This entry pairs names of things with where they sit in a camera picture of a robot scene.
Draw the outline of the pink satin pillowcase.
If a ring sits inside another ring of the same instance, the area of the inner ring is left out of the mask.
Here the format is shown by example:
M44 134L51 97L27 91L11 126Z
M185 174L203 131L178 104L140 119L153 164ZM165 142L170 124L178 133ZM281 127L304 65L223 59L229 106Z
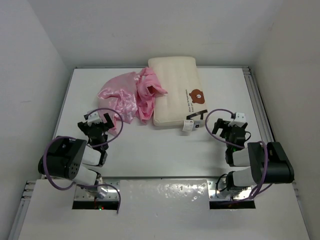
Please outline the pink satin pillowcase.
M106 122L104 114L108 113L114 125L120 119L130 124L134 117L146 123L154 113L156 98L167 93L150 67L124 73L107 81L97 94L100 109L117 113L101 109L98 114Z

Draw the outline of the cream pillow with bear print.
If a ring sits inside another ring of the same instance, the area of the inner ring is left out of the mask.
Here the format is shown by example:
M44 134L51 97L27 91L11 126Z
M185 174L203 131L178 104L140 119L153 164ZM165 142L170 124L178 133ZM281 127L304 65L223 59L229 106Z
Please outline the cream pillow with bear print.
M153 124L160 128L177 128L183 136L203 127L208 108L196 59L155 57L148 60L148 66L167 91L155 99Z

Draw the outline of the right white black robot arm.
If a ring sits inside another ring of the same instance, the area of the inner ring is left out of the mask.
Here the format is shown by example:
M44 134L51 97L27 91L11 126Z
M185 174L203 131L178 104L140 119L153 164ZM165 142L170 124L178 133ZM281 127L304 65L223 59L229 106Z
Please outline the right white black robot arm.
M291 184L295 172L279 142L247 142L247 125L238 126L221 118L214 123L212 133L221 130L219 136L226 141L226 163L230 167L245 168L224 173L215 184L215 189L235 193L255 185L249 195L253 199L264 191L264 184Z

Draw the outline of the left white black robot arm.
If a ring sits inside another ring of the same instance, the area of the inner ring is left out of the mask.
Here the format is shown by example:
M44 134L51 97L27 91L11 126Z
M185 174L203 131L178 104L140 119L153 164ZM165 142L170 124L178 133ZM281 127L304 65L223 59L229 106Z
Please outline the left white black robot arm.
M87 167L102 167L108 156L108 130L112 129L114 124L108 113L103 117L106 122L103 122L98 113L94 112L85 118L85 122L77 124L88 140L57 137L47 149L47 170L41 158L38 163L38 172L42 175L67 179L83 186L100 183L100 173Z

